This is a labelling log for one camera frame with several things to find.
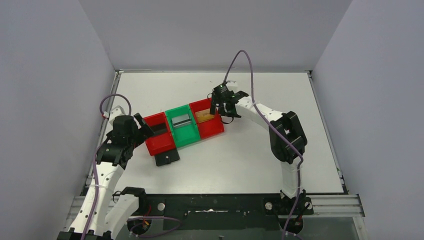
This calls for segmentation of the black leather card holder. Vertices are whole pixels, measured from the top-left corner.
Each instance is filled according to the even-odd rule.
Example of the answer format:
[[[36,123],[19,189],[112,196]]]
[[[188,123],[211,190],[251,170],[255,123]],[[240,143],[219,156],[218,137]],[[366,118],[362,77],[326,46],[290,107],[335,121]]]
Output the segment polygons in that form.
[[[180,156],[176,148],[161,152],[154,156],[155,164],[157,167],[169,165],[173,162],[179,161]]]

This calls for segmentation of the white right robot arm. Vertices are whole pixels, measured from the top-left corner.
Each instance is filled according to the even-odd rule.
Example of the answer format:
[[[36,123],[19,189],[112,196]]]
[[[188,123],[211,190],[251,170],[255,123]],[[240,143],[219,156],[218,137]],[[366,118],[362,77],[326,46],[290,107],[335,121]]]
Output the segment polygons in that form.
[[[238,90],[236,82],[221,83],[213,88],[210,100],[210,113],[231,119],[247,118],[267,130],[270,150],[280,161],[281,198],[289,206],[288,215],[292,215],[299,209],[304,191],[301,166],[308,144],[298,115],[293,111],[277,111],[260,103],[248,93]]]

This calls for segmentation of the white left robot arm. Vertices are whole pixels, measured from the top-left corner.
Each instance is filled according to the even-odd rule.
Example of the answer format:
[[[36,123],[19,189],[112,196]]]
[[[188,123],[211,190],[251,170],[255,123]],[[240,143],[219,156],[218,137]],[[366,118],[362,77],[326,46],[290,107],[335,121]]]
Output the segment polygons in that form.
[[[139,187],[125,187],[116,205],[109,209],[115,187],[123,175],[134,149],[154,131],[139,114],[118,115],[112,130],[97,148],[92,162],[92,180],[84,201],[67,231],[59,240],[114,240],[128,218],[143,208],[146,192]]]

